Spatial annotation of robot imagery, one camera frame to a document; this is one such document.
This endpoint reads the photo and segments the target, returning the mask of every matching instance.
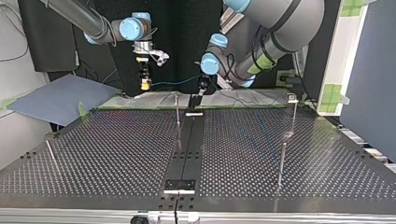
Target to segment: metal post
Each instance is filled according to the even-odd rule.
[[[101,16],[78,0],[41,0],[68,21],[90,36],[100,36],[105,32]]]
[[[298,106],[298,102],[294,104],[293,123],[292,123],[292,126],[291,126],[291,131],[292,132],[294,132],[294,123],[296,121],[297,106]]]
[[[285,166],[285,156],[286,156],[286,147],[287,146],[288,146],[287,143],[283,143],[282,151],[280,152],[279,178],[277,180],[277,184],[280,187],[282,186],[282,175],[283,175],[283,167]]]
[[[178,96],[175,94],[175,104],[176,104],[176,113],[177,113],[177,126],[180,127],[180,113],[178,107]]]
[[[53,154],[52,147],[50,145],[50,140],[46,139],[47,148],[49,149],[49,154],[53,160],[56,160],[55,155]]]

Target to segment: green tape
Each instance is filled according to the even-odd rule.
[[[342,88],[342,85],[325,85],[321,98],[319,112],[335,113],[337,111],[337,106],[341,103]]]
[[[90,113],[87,111],[85,105],[82,102],[79,102],[78,104],[78,111],[79,111],[79,115],[83,118],[86,117],[87,115],[89,115]]]
[[[258,65],[260,66],[260,68],[262,68],[262,69],[271,69],[271,68],[273,67],[271,61],[269,61],[268,58],[265,57],[265,54],[263,54],[263,55],[259,58],[259,60],[257,60],[257,64],[258,64]],[[260,68],[258,68],[258,67],[256,66],[256,64],[253,64],[247,71],[248,71],[250,74],[257,75],[257,74],[259,74],[260,71],[261,71]]]
[[[6,99],[6,100],[4,100],[4,101],[1,103],[0,108],[1,108],[2,110],[8,110],[8,106],[9,106],[9,105],[12,105],[15,101],[17,101],[16,98]]]
[[[345,0],[341,17],[356,17],[361,15],[364,0]]]

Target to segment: cable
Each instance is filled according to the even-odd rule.
[[[149,50],[146,50],[146,49],[144,49],[140,46],[137,46],[137,45],[132,45],[132,47],[142,49],[152,58],[152,60],[154,60],[155,63],[158,63],[158,60],[154,57],[154,55],[151,54],[151,52]]]
[[[9,23],[13,26],[13,28],[14,28],[18,33],[20,33],[23,37],[26,38],[26,35],[24,34],[24,32],[21,31],[21,30],[18,28],[18,26],[14,23],[14,21],[12,21],[12,19],[7,15],[7,13],[2,9],[2,7],[6,7],[6,8],[8,8],[8,9],[10,9],[10,10],[15,14],[15,16],[20,20],[20,22],[21,22],[21,15],[18,13],[18,11],[17,11],[14,7],[12,7],[11,5],[6,4],[6,3],[0,1],[0,12],[2,12],[2,14],[6,17],[6,19],[7,19],[7,20],[9,21]],[[13,57],[13,58],[9,58],[9,59],[1,59],[1,60],[0,60],[0,63],[5,63],[5,62],[11,62],[11,61],[18,60],[18,59],[24,57],[28,52],[29,52],[29,45],[28,45],[27,40],[26,40],[26,49],[24,50],[23,54],[21,54],[21,55],[19,55],[19,56],[16,56],[16,57]]]
[[[81,65],[85,68],[85,71],[88,71],[87,70],[87,67],[90,69],[90,70],[92,70],[93,71],[93,73],[96,75],[96,78],[95,77],[93,77],[90,73],[88,73],[88,75],[90,75],[90,77],[92,77],[92,79],[96,79],[96,81],[98,82],[99,81],[99,76],[98,76],[98,74],[96,73],[96,71],[93,69],[93,68],[91,68],[87,63],[85,63],[84,61],[82,61],[82,60],[79,60],[80,62],[81,62]]]
[[[227,97],[227,98],[230,98],[230,99],[235,100],[235,101],[233,102],[233,106],[235,106],[235,104],[236,104],[237,102],[241,103],[241,104],[242,104],[243,106],[245,106],[246,108],[251,108],[251,106],[248,106],[248,105],[246,105],[246,104],[258,105],[258,104],[255,103],[255,102],[249,102],[249,101],[246,101],[246,100],[243,100],[243,99],[238,99],[238,98],[236,98],[236,97],[226,95],[226,94],[224,94],[214,83],[212,83],[212,85],[215,87],[215,89],[216,89],[221,95],[223,95],[223,96],[225,96],[225,97]],[[276,103],[276,101],[277,101],[279,98],[281,98],[281,97],[280,97],[280,96],[277,97],[270,105],[274,105],[274,104]]]
[[[262,26],[260,25],[259,26],[259,28],[257,29],[257,31],[256,31],[256,34],[253,36],[253,41],[251,41],[251,57],[252,57],[252,59],[253,59],[253,62],[254,62],[254,64],[256,65],[256,67],[260,70],[260,71],[262,71],[262,70],[264,70],[263,68],[261,68],[260,66],[259,66],[259,64],[257,63],[257,59],[256,59],[256,54],[255,54],[255,52],[254,52],[254,49],[255,49],[255,47],[256,47],[256,42],[257,42],[257,37],[259,36],[259,33],[260,33],[260,31],[262,30]]]
[[[110,75],[108,75],[103,81],[102,84],[104,84],[109,78],[111,78],[115,73],[117,72],[117,68],[114,69],[114,71],[112,73],[110,73]]]
[[[308,95],[309,101],[311,101],[311,103],[314,106],[315,110],[318,112],[318,106],[315,105],[314,100],[312,99],[311,95],[308,92],[308,89],[305,86],[305,82],[304,82],[303,76],[300,73],[300,65],[297,62],[297,52],[294,52],[292,54],[292,56],[293,56],[294,60],[296,61],[297,76],[300,78],[301,83],[303,84],[304,91],[306,92],[306,95]]]
[[[188,78],[188,79],[186,79],[186,80],[184,80],[184,81],[179,81],[179,82],[158,82],[158,83],[152,84],[152,86],[153,86],[153,87],[154,87],[154,86],[159,86],[159,85],[174,85],[174,86],[178,86],[178,85],[187,83],[187,82],[189,82],[189,81],[192,81],[192,80],[194,80],[194,79],[197,79],[197,78],[199,78],[199,77],[200,77],[200,76],[191,77],[191,78]]]

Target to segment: gray cable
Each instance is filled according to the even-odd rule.
[[[110,73],[110,75],[108,75],[108,76],[103,80],[102,84],[104,84],[104,83],[105,83],[109,78],[111,78],[116,72],[117,72],[117,68],[116,68],[112,73]]]
[[[18,33],[20,33],[23,37],[26,38],[26,35],[24,34],[24,32],[21,31],[21,30],[18,28],[18,26],[14,23],[14,21],[12,21],[12,19],[11,19],[11,18],[8,16],[8,14],[2,9],[2,7],[6,7],[6,8],[8,8],[9,10],[11,10],[11,11],[15,14],[15,16],[20,20],[20,22],[22,22],[22,20],[21,20],[21,15],[20,15],[19,12],[17,11],[17,9],[15,9],[14,7],[12,7],[11,5],[9,5],[9,4],[5,3],[5,2],[0,1],[0,12],[1,12],[1,14],[3,14],[3,15],[5,16],[5,18],[9,21],[9,23],[14,27],[14,29],[15,29]],[[14,58],[9,58],[9,59],[0,60],[0,63],[5,63],[5,62],[10,62],[10,61],[18,60],[18,59],[22,58],[23,56],[25,56],[25,55],[28,53],[28,51],[29,51],[29,45],[28,45],[27,40],[26,40],[26,49],[25,49],[25,51],[23,52],[23,54],[21,54],[20,56],[14,57]]]

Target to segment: black cable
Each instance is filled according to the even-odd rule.
[[[297,52],[293,53],[293,58],[294,58],[294,60],[296,62],[297,76],[300,78],[301,83],[303,84],[304,91],[306,92],[306,95],[308,96],[309,101],[311,101],[311,103],[314,106],[315,110],[318,112],[318,106],[315,105],[314,100],[312,99],[311,95],[308,92],[308,88],[305,86],[305,82],[304,82],[303,76],[300,73],[300,65],[297,62]]]
[[[175,215],[175,224],[178,224],[178,217],[177,217],[177,207],[178,207],[178,197],[180,196],[180,194],[177,195],[177,200],[176,200],[176,204],[175,204],[175,210],[174,210],[174,215]]]
[[[91,76],[91,74],[89,73],[90,77],[92,77],[93,79],[96,79],[96,81],[99,81],[99,75],[96,73],[96,71],[91,68],[86,62],[79,60],[82,63],[82,66],[85,67],[85,70],[88,71],[86,68],[89,68],[91,71],[93,71],[93,73],[95,74],[96,78],[94,78],[93,76]]]
[[[120,80],[120,79],[118,79],[118,80],[112,80],[112,81],[105,82],[104,84],[108,85],[108,84],[114,83],[114,82],[121,82],[121,80]]]
[[[260,25],[259,28],[256,31],[256,34],[253,36],[253,41],[251,41],[251,57],[253,59],[254,64],[256,65],[256,67],[262,71],[264,70],[261,66],[259,66],[259,64],[257,63],[257,59],[256,59],[256,54],[254,52],[254,49],[256,47],[256,42],[257,42],[257,37],[259,36],[260,31],[262,30],[262,26]]]

